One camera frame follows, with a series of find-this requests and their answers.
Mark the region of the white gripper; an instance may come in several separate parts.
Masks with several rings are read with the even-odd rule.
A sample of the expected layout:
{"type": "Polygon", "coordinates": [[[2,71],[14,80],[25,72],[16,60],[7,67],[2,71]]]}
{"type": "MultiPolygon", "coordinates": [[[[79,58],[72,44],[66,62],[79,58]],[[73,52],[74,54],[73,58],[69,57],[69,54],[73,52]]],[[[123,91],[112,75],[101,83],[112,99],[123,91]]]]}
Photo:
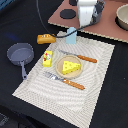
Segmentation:
{"type": "Polygon", "coordinates": [[[78,1],[79,26],[85,27],[100,21],[104,9],[104,1],[78,1]]]}

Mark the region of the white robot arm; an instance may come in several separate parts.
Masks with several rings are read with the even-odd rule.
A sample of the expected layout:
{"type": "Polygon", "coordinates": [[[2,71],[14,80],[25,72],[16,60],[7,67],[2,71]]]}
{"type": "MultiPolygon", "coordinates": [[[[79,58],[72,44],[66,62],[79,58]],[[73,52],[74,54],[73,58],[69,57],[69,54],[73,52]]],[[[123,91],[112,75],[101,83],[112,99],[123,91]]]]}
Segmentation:
{"type": "Polygon", "coordinates": [[[104,0],[78,0],[79,26],[90,26],[100,21],[104,9],[104,0]]]}

